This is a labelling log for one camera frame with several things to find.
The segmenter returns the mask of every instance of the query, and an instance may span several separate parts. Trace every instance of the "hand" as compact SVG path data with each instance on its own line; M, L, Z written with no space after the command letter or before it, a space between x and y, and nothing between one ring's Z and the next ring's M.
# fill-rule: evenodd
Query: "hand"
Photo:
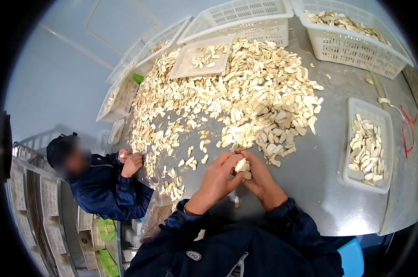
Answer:
M204 214L218 200L231 193L241 183L244 172L237 173L232 180L229 180L229 174L243 158L232 152L221 153L204 172L200 189L186 204L186 213Z
M137 172L142 165L143 157L140 154L129 154L124 163L123 170L121 171L121 176L125 178L132 177L132 175L135 174L135 172Z
M275 183L271 173L260 158L242 149L236 149L235 154L241 154L249 161L252 179L244 180L244 185L257 196L266 211L272 211L286 202L286 194Z
M121 148L118 152L118 160L120 160L121 163L125 163L130 154L132 154L132 150Z

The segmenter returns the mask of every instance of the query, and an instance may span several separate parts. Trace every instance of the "person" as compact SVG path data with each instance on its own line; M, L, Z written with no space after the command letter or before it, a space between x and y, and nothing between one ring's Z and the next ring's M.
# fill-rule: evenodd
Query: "person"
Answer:
M120 221L144 217L153 190L133 177L142 166L140 154L128 149L105 157L91 154L76 133L55 138L46 151L48 163L69 182L85 212Z
M232 168L242 158L250 162L251 180ZM242 181L265 209L259 225L234 223L212 231L207 212ZM203 239L194 241L201 230ZM322 240L313 219L300 210L275 183L266 165L251 152L223 152L205 171L200 189L181 200L160 225L160 233L144 242L125 276L285 277L342 276L341 256Z

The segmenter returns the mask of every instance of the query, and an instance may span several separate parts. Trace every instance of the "wall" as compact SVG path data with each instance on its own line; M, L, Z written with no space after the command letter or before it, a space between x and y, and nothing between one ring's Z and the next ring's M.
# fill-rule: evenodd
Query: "wall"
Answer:
M224 2L58 0L41 22L93 53L102 63L36 27L8 87L5 108L11 114L13 140L25 140L58 125L92 138L110 129L110 123L95 119L110 87L105 81L123 52L140 36L147 40L163 27ZM396 29L377 2L343 2L376 14L389 28Z

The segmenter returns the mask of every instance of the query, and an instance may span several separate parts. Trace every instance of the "navy blue jacket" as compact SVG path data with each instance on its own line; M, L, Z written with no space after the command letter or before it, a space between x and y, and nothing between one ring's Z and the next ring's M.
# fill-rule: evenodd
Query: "navy blue jacket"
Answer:
M232 224L198 241L210 215L185 214L187 201L180 201L160 233L141 245L126 277L225 277L245 252L244 277L343 275L340 254L320 238L313 219L292 198L267 212L259 227Z
M117 153L105 157L92 154L89 170L79 179L69 180L78 205L87 213L113 220L144 217L153 190L139 181L121 176L123 163Z

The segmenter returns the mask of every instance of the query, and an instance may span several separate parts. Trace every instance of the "blue stool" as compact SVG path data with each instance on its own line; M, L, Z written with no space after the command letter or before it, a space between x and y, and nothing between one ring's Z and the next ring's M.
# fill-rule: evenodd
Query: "blue stool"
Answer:
M342 268L344 277L361 277L365 271L365 261L357 238L352 239L338 249L342 256Z

